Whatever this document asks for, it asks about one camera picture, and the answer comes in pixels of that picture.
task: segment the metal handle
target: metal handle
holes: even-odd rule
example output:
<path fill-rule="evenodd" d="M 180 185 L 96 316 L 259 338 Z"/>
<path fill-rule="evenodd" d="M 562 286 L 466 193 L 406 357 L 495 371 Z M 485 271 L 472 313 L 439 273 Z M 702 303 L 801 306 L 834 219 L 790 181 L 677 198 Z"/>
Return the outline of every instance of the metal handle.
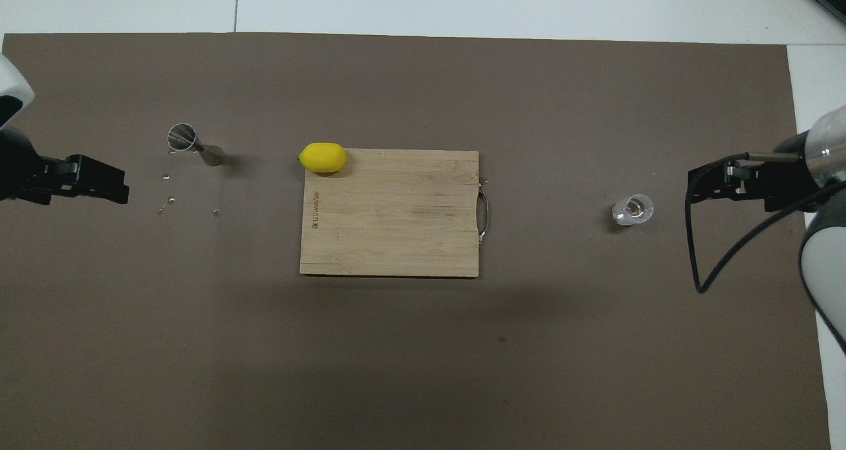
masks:
<path fill-rule="evenodd" d="M 481 243 L 481 239 L 484 237 L 484 233 L 487 231 L 487 225 L 489 224 L 489 213 L 490 208 L 487 204 L 487 196 L 484 194 L 484 189 L 481 188 L 481 182 L 479 182 L 479 197 L 481 201 L 484 202 L 484 227 L 479 231 L 479 243 Z"/>

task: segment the clear glass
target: clear glass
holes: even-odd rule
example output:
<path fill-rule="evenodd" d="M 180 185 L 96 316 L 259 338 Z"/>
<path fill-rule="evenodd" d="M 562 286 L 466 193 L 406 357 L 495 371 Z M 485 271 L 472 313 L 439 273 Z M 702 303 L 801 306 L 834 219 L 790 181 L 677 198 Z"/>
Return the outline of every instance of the clear glass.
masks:
<path fill-rule="evenodd" d="M 621 226 L 643 224 L 652 217 L 655 204 L 643 194 L 635 194 L 611 207 L 611 216 Z"/>

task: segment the yellow lemon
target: yellow lemon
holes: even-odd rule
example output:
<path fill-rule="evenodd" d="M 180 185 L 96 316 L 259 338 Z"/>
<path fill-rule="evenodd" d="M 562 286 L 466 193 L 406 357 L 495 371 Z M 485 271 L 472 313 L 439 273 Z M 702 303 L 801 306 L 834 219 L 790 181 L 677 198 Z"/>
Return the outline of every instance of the yellow lemon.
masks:
<path fill-rule="evenodd" d="M 338 143 L 311 143 L 299 153 L 299 164 L 311 172 L 336 172 L 347 163 L 347 152 Z"/>

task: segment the metal cup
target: metal cup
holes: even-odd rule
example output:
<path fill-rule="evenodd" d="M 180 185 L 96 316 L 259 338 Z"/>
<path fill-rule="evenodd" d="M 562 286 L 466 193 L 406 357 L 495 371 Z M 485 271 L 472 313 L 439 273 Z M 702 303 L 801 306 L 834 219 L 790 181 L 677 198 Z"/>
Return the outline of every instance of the metal cup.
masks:
<path fill-rule="evenodd" d="M 193 151 L 200 153 L 200 158 L 208 166 L 220 166 L 226 156 L 220 146 L 203 145 L 191 125 L 179 123 L 167 132 L 167 145 L 174 151 Z"/>

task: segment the wooden cutting board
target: wooden cutting board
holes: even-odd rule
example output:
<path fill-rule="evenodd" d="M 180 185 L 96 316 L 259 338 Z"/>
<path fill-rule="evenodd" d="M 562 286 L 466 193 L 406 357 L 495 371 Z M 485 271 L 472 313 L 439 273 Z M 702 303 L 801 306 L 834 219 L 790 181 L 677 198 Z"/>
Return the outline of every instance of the wooden cutting board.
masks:
<path fill-rule="evenodd" d="M 300 273 L 479 275 L 478 151 L 346 151 L 305 172 Z"/>

